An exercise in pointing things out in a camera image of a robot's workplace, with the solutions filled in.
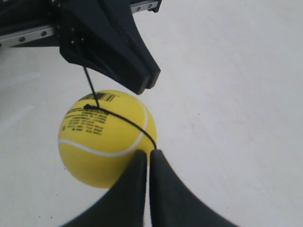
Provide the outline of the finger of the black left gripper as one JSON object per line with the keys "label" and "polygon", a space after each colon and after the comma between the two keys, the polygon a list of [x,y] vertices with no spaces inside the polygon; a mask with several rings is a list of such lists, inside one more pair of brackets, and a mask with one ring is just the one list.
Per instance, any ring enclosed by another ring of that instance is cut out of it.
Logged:
{"label": "finger of the black left gripper", "polygon": [[133,18],[136,10],[157,12],[160,1],[105,0],[104,13],[123,47],[120,66],[124,67],[121,83],[128,89],[151,89],[155,86],[160,68],[147,49]]}
{"label": "finger of the black left gripper", "polygon": [[[120,66],[123,53],[119,49],[125,48],[104,13],[104,0],[61,0],[56,15],[62,57],[124,86],[119,77],[124,69]],[[129,90],[138,95],[144,91]]]}

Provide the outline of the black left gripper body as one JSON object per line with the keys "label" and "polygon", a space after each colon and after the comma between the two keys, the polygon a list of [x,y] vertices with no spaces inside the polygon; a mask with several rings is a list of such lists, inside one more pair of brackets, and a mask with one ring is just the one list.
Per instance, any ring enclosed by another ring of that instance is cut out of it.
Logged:
{"label": "black left gripper body", "polygon": [[56,22],[60,0],[2,0],[1,47],[57,47]]}

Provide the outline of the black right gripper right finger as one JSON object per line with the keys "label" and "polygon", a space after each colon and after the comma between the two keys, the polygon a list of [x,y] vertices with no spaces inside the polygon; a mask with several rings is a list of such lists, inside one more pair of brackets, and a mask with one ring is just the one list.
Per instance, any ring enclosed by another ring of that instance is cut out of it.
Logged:
{"label": "black right gripper right finger", "polygon": [[154,227],[233,227],[180,180],[161,150],[150,154],[150,210]]}

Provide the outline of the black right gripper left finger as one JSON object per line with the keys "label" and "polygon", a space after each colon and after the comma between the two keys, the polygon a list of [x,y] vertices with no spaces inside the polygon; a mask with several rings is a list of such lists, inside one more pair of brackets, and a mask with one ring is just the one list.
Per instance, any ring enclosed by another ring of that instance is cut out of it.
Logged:
{"label": "black right gripper left finger", "polygon": [[116,183],[65,227],[142,227],[146,198],[147,156],[133,154]]}

